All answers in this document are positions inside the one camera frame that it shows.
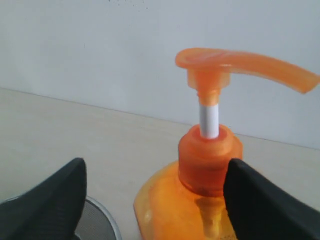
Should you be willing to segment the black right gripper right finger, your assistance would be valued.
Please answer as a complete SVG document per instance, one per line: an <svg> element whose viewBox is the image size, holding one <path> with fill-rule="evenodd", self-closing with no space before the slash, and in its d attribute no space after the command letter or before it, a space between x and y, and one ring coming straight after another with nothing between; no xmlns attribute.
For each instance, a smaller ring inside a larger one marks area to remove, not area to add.
<svg viewBox="0 0 320 240"><path fill-rule="evenodd" d="M320 213L244 161L228 163L223 196L239 240L318 240Z"/></svg>

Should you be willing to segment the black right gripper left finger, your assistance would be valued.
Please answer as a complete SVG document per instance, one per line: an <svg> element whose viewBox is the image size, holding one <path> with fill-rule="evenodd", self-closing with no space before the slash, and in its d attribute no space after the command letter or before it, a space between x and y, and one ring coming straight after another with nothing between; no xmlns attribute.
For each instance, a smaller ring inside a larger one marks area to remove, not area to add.
<svg viewBox="0 0 320 240"><path fill-rule="evenodd" d="M87 168L75 158L43 182L0 204L2 240L76 240L87 196Z"/></svg>

